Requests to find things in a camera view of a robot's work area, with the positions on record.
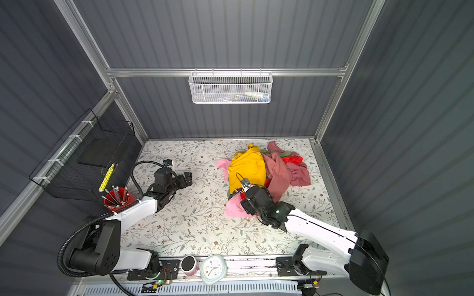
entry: white mesh basket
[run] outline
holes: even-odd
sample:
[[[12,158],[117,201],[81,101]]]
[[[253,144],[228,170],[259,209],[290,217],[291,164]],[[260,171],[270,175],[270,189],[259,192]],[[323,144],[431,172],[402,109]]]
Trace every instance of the white mesh basket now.
[[[271,73],[255,76],[209,76],[192,72],[189,87],[196,104],[268,104],[272,93]]]

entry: gray wall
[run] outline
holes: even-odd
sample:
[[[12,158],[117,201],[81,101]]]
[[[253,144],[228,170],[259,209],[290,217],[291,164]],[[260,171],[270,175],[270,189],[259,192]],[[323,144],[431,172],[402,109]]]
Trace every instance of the gray wall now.
[[[194,104],[187,78],[118,78],[150,138],[314,136],[337,80],[277,77],[269,104]]]
[[[53,1],[0,1],[0,213],[105,91]],[[123,120],[115,104],[104,116]],[[73,279],[56,267],[57,251],[84,217],[101,213],[97,203],[42,194],[0,247],[0,295],[66,295]]]
[[[112,68],[342,67],[370,3],[76,1]],[[118,80],[150,138],[311,136],[337,81],[275,78],[268,105],[202,106],[183,78]]]
[[[323,139],[393,295],[471,295],[473,1],[388,1]]]
[[[0,213],[105,91],[53,1],[0,1]]]

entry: pile of clothes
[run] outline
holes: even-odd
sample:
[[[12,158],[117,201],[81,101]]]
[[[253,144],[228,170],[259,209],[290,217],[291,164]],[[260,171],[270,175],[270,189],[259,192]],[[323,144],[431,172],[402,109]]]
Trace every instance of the pile of clothes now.
[[[224,172],[224,180],[229,181],[229,200],[224,214],[230,217],[251,216],[240,204],[245,198],[240,184],[242,178],[247,178],[252,184],[267,187],[274,202],[280,201],[290,185],[311,184],[310,174],[303,158],[296,152],[278,148],[275,142],[270,142],[267,149],[259,149],[249,144],[247,151],[236,152],[232,160],[221,159],[216,166]]]

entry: wire basket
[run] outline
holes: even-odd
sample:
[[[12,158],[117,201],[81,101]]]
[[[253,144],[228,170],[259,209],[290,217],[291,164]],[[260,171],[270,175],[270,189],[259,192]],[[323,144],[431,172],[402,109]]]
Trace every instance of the wire basket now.
[[[124,185],[128,172],[120,172],[120,162],[135,137],[133,124],[124,120],[94,117],[55,159],[47,160],[49,169],[43,175],[31,173],[30,180],[57,198],[102,201],[99,187],[108,174],[108,184]],[[101,166],[84,164],[83,154],[93,143],[110,143],[112,153],[102,159]],[[114,165],[112,173],[109,168]]]
[[[195,104],[268,104],[272,84],[271,72],[255,76],[204,76],[196,72],[189,75]]]

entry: clock face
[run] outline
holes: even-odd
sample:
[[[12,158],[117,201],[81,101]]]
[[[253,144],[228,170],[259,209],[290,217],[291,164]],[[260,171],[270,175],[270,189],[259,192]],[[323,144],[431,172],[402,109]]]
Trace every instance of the clock face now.
[[[221,277],[225,269],[225,262],[221,256],[211,256],[207,258],[200,268],[201,276],[209,280]]]

